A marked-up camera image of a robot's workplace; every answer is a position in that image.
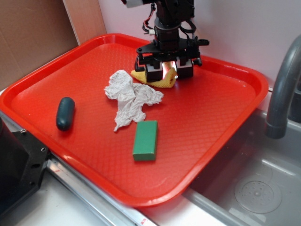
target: sponge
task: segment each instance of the sponge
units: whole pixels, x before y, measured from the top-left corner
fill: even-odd
[[[137,123],[133,157],[135,161],[153,161],[157,149],[157,121],[140,121]]]
[[[149,86],[154,86],[154,87],[157,87],[157,88],[171,88],[175,84],[177,72],[172,67],[172,65],[171,65],[170,62],[164,63],[164,66],[169,71],[166,73],[165,78],[162,79],[162,80],[160,80],[160,81],[146,82],[145,71],[144,72],[136,72],[135,70],[133,70],[131,72],[131,75],[135,79],[137,79],[138,81],[140,81],[141,83],[147,84]]]

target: plastic tray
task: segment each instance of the plastic tray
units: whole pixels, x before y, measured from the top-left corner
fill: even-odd
[[[156,89],[164,93],[162,102],[143,106],[146,120],[158,121],[157,159],[135,162],[136,123],[113,132],[117,101],[103,89],[117,70],[133,70],[135,50],[146,43],[122,34],[94,38],[0,96],[5,114],[95,185],[134,207],[181,194],[268,91],[260,73],[203,56],[194,77]],[[73,98],[76,109],[67,132],[55,126],[63,97]]]

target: yellow sponge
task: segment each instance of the yellow sponge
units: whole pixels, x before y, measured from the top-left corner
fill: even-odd
[[[175,69],[172,67],[171,63],[164,63],[165,67],[169,70],[166,75],[165,78],[160,80],[160,81],[154,81],[154,82],[146,82],[146,75],[145,75],[145,71],[144,72],[136,72],[135,70],[131,72],[131,75],[137,79],[138,81],[140,81],[143,84],[147,84],[149,86],[154,86],[154,87],[158,87],[158,88],[171,88],[174,86],[175,81],[176,81],[176,76],[177,76],[177,72],[175,71]]]

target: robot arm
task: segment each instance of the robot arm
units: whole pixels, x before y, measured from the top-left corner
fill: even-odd
[[[157,13],[155,19],[155,39],[153,43],[137,49],[136,71],[146,71],[147,82],[158,81],[163,77],[162,62],[175,61],[179,78],[193,76],[193,63],[201,66],[199,46],[209,45],[208,40],[191,39],[189,33],[194,33],[194,0],[122,0],[128,8],[151,3],[151,14],[143,23],[143,30],[149,33],[150,19],[155,4]],[[182,22],[187,22],[191,29],[184,29]],[[179,36],[179,30],[186,34],[187,39]]]

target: green sponge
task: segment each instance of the green sponge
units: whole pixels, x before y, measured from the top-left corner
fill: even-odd
[[[156,159],[157,121],[140,121],[137,123],[133,157],[135,161]]]

